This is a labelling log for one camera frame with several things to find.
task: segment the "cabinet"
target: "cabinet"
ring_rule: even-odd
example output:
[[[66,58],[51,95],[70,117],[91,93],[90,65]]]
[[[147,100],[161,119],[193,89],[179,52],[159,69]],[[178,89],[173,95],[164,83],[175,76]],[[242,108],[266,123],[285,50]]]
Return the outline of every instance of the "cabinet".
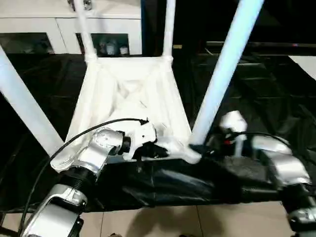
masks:
[[[92,0],[88,25],[99,56],[142,54],[140,0]],[[0,44],[7,53],[83,53],[67,0],[1,0]]]
[[[54,18],[2,18],[0,44],[6,53],[67,53]]]

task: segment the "white pole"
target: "white pole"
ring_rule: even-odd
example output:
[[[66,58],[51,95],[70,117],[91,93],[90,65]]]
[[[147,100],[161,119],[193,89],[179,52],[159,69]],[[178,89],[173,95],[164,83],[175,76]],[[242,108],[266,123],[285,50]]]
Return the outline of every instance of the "white pole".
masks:
[[[190,143],[201,145],[213,124],[264,0],[240,0],[193,127]]]
[[[89,33],[87,19],[85,16],[83,0],[74,0],[74,3],[75,10],[79,19],[79,24],[81,27],[81,37],[85,50],[85,61],[89,62],[90,60],[97,60],[98,57],[93,46],[91,34]]]
[[[166,20],[164,25],[163,56],[172,56],[174,16],[176,0],[167,0]]]
[[[0,91],[50,156],[64,144],[17,74],[1,46]]]

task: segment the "black cloth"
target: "black cloth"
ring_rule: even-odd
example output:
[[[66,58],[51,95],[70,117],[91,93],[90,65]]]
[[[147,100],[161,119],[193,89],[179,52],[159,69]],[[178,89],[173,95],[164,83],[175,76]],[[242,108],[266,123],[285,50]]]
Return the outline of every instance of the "black cloth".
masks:
[[[86,65],[81,55],[10,55],[10,60],[60,136],[66,137]],[[193,126],[216,56],[174,54],[173,69]],[[214,126],[225,113],[239,110],[248,130],[287,139],[301,155],[312,180],[316,169],[316,82],[288,57],[243,57]],[[20,212],[47,156],[2,97],[0,212]],[[58,180],[50,167],[32,198],[30,211]],[[196,165],[182,160],[109,164],[101,174],[86,211],[136,209],[158,205],[196,205],[278,200],[277,192],[255,160],[240,163],[204,157]]]

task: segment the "shelf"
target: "shelf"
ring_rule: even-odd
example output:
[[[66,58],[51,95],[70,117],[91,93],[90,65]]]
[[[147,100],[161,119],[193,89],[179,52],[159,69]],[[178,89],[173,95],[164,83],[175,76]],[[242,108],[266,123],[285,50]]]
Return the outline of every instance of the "shelf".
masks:
[[[140,0],[93,0],[88,18],[141,19]],[[67,0],[1,0],[0,18],[75,18]]]

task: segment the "tile floor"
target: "tile floor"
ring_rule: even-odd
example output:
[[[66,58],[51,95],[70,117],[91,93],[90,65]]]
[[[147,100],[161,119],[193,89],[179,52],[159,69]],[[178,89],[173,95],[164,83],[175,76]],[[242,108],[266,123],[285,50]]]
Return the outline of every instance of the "tile floor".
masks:
[[[3,226],[17,230],[21,214],[8,214]],[[240,205],[177,206],[85,213],[81,237],[290,237],[278,202]]]

